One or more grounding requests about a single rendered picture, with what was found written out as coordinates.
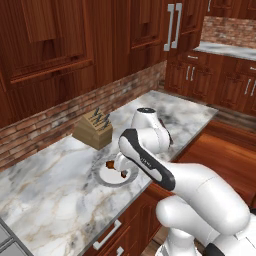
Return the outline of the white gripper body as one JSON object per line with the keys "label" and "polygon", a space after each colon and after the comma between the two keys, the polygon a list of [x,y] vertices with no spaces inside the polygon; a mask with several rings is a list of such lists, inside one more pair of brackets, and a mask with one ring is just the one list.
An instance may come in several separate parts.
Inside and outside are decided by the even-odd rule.
{"label": "white gripper body", "polygon": [[133,162],[126,158],[122,153],[118,153],[115,161],[114,161],[114,168],[118,172],[125,171],[133,167]]}

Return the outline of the brown meat piece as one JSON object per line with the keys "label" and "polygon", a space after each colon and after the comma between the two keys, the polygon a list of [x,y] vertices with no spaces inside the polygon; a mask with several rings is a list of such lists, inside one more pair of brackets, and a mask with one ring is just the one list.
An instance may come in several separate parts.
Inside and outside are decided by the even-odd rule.
{"label": "brown meat piece", "polygon": [[[116,169],[114,168],[114,160],[107,161],[107,162],[106,162],[106,167],[109,168],[109,169],[114,169],[114,170],[116,170]],[[126,177],[127,177],[127,173],[128,173],[128,171],[126,171],[126,170],[121,171],[121,177],[122,177],[122,178],[126,178]]]}

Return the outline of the white round plate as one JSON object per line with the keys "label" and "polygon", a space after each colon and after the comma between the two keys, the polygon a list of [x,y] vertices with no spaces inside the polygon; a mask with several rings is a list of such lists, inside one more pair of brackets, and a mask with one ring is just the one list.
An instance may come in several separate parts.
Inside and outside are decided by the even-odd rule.
{"label": "white round plate", "polygon": [[[115,160],[115,156],[112,155],[107,161]],[[106,162],[103,166],[98,170],[99,182],[107,187],[120,187],[126,185],[128,183],[133,182],[139,173],[139,169],[137,167],[132,167],[127,169],[127,177],[122,178],[121,172],[117,172],[114,169],[109,169],[106,167]]]}

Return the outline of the wooden knife block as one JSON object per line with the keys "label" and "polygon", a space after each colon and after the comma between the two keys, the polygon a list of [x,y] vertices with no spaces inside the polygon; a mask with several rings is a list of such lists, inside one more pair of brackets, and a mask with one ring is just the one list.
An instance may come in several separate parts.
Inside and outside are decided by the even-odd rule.
{"label": "wooden knife block", "polygon": [[[84,144],[89,145],[96,150],[100,150],[112,142],[113,127],[108,118],[110,123],[102,130],[102,127],[108,121],[103,122],[103,119],[107,114],[104,114],[99,110],[97,116],[94,116],[95,110],[92,110],[81,117],[72,136]],[[99,122],[96,123],[96,119],[100,114],[103,114],[103,116]]]}

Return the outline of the wooden drawer front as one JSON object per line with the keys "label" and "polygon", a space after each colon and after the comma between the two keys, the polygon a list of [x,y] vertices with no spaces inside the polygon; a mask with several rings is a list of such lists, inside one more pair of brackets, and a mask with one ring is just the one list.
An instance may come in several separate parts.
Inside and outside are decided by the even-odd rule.
{"label": "wooden drawer front", "polygon": [[127,209],[121,214],[116,215],[113,220],[101,230],[101,232],[92,240],[102,242],[104,238],[114,229],[114,222],[119,220],[121,225],[107,239],[99,250],[90,246],[83,256],[117,256],[119,247],[124,249],[121,256],[131,254],[131,250],[138,251],[138,240],[140,235],[140,217],[141,209],[147,204],[144,195],[139,196]]}

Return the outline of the wooden base cupboard door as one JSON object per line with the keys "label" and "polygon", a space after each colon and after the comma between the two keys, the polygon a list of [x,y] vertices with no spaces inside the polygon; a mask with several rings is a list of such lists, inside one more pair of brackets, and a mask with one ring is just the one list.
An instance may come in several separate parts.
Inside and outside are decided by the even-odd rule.
{"label": "wooden base cupboard door", "polygon": [[131,222],[127,256],[155,256],[161,245],[154,240],[161,228],[156,217],[156,206],[164,198],[164,194],[143,192],[132,204],[135,218]]}

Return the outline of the wooden base cupboard run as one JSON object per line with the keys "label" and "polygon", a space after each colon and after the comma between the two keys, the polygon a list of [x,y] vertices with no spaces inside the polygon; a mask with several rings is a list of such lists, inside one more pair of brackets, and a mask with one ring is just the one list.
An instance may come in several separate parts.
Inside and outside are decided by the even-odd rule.
{"label": "wooden base cupboard run", "polygon": [[198,51],[169,57],[165,90],[256,117],[256,60]]}

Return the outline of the grey hob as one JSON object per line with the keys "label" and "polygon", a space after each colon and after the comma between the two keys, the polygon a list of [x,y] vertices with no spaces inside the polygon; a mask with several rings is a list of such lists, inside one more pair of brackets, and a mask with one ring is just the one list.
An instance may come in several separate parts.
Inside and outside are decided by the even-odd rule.
{"label": "grey hob", "polygon": [[27,256],[6,224],[0,219],[0,256]]}

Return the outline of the wood panelled fridge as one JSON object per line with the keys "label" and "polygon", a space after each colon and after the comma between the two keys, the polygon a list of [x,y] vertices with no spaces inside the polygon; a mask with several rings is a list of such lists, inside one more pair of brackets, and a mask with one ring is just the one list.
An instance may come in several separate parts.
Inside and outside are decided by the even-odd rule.
{"label": "wood panelled fridge", "polygon": [[179,56],[199,46],[207,0],[165,0],[168,20],[164,52],[167,54],[165,90],[184,92],[190,68]]}

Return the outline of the narrow wooden wall cupboard door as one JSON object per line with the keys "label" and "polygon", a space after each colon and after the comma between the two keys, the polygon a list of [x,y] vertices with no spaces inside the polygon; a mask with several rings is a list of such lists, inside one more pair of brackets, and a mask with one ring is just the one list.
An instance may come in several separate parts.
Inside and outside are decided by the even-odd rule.
{"label": "narrow wooden wall cupboard door", "polygon": [[129,0],[130,50],[162,42],[165,0]]}

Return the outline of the large wooden wall cupboard door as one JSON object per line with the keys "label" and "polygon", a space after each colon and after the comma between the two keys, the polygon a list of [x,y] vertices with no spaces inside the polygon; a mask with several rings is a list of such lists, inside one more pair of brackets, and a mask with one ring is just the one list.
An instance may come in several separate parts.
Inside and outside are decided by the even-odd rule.
{"label": "large wooden wall cupboard door", "polygon": [[4,91],[94,64],[90,0],[0,0]]}

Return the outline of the wooden wall cupboard run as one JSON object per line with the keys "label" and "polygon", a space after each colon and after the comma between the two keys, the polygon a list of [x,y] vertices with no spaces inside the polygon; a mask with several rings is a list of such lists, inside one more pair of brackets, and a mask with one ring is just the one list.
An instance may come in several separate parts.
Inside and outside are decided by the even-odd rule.
{"label": "wooden wall cupboard run", "polygon": [[256,0],[208,0],[206,15],[256,20]]}

